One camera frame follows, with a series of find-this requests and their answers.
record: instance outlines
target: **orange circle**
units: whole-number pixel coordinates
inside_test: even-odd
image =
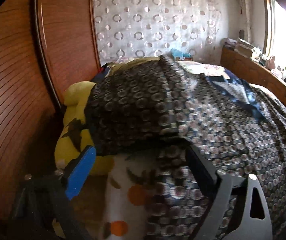
[[[146,197],[147,194],[144,187],[139,184],[130,187],[127,192],[127,198],[134,206],[145,205]]]
[[[128,231],[128,225],[124,221],[114,221],[111,223],[111,234],[124,236]]]

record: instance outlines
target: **stuffed animal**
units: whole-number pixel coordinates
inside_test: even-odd
[[[94,146],[89,130],[84,129],[84,108],[94,85],[93,82],[82,81],[71,85],[64,93],[64,105],[67,106],[63,119],[64,129],[55,148],[58,169],[64,169],[87,145]],[[90,175],[107,175],[113,165],[111,155],[96,156]]]

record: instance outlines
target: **patterned blanket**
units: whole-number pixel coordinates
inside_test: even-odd
[[[85,116],[98,155],[160,149],[145,239],[187,239],[210,205],[178,151],[164,147],[176,138],[193,143],[232,175],[255,173],[274,236],[286,226],[286,108],[260,89],[192,74],[161,56],[98,83]],[[225,234],[234,202],[217,238]]]

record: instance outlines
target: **screw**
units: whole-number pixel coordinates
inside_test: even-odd
[[[225,170],[217,170],[216,174],[218,174],[219,176],[224,176],[226,174]]]
[[[249,174],[249,178],[252,180],[256,180],[256,175],[251,173],[251,174]]]
[[[30,180],[32,178],[32,175],[31,174],[26,174],[25,176],[24,176],[24,179],[25,180]]]
[[[64,171],[62,169],[58,169],[54,173],[56,176],[61,176],[61,175],[63,175]]]

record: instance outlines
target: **wooden cabinet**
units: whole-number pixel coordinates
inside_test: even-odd
[[[249,83],[266,87],[286,107],[286,83],[266,68],[226,47],[222,49],[221,66]]]

